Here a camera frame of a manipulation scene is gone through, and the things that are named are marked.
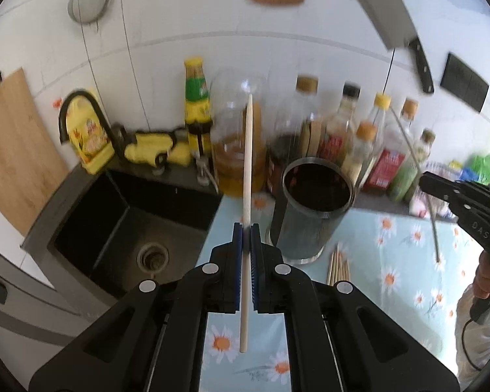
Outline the right hand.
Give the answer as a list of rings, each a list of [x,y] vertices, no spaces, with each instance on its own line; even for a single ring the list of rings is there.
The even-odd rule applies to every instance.
[[[479,257],[473,282],[474,297],[487,299],[490,297],[490,254],[483,251]]]

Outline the white sleeve forearm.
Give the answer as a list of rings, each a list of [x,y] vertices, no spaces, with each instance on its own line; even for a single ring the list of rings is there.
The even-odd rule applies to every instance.
[[[490,313],[483,325],[470,319],[470,308],[474,293],[468,286],[457,305],[455,327],[458,366],[458,380],[462,390],[477,377],[478,368],[483,369],[490,360]]]

